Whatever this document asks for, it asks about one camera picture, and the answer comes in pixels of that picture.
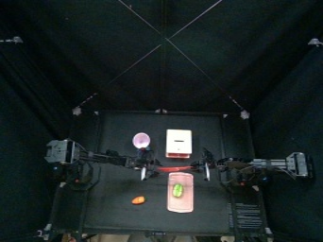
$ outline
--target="green object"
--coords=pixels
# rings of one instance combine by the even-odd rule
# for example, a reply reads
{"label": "green object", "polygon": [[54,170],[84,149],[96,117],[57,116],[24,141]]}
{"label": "green object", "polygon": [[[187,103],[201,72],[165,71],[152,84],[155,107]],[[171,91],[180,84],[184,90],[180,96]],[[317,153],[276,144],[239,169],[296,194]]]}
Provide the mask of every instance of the green object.
{"label": "green object", "polygon": [[183,195],[183,192],[184,192],[184,187],[183,187],[181,184],[177,183],[177,184],[173,186],[173,196],[175,196],[176,198],[179,198],[179,197]]}

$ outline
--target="orange object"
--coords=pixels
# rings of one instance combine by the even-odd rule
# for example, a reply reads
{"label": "orange object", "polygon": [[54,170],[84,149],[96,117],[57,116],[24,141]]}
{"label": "orange object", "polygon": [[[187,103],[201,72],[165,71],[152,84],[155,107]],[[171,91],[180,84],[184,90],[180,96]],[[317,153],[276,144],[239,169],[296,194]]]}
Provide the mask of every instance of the orange object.
{"label": "orange object", "polygon": [[145,202],[144,196],[139,196],[132,200],[132,204],[135,204],[135,205],[143,204],[144,202]]}

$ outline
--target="pink plate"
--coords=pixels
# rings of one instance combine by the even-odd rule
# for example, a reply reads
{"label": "pink plate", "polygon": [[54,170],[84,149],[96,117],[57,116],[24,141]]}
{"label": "pink plate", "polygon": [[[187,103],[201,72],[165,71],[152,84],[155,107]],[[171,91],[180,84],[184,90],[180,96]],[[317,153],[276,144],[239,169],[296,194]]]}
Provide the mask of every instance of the pink plate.
{"label": "pink plate", "polygon": [[[183,185],[183,195],[173,196],[173,186]],[[193,175],[184,172],[169,173],[168,177],[168,210],[177,213],[193,211]]]}

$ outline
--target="toy fruit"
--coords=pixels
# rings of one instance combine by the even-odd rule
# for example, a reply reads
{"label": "toy fruit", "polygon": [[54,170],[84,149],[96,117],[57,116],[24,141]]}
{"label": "toy fruit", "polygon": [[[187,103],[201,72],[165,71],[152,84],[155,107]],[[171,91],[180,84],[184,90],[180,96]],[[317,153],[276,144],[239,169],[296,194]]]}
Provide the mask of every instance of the toy fruit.
{"label": "toy fruit", "polygon": [[183,195],[184,187],[180,183],[173,186],[173,196],[179,198]]}
{"label": "toy fruit", "polygon": [[139,196],[132,200],[132,204],[135,204],[135,205],[143,204],[144,202],[145,202],[144,196]]}

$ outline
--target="white box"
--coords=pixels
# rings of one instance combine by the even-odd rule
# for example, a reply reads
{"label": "white box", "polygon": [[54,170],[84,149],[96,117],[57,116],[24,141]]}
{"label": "white box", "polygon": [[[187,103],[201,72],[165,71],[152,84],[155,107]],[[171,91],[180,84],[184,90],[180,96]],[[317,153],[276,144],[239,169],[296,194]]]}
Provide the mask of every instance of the white box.
{"label": "white box", "polygon": [[189,158],[192,154],[192,132],[167,130],[167,157]]}

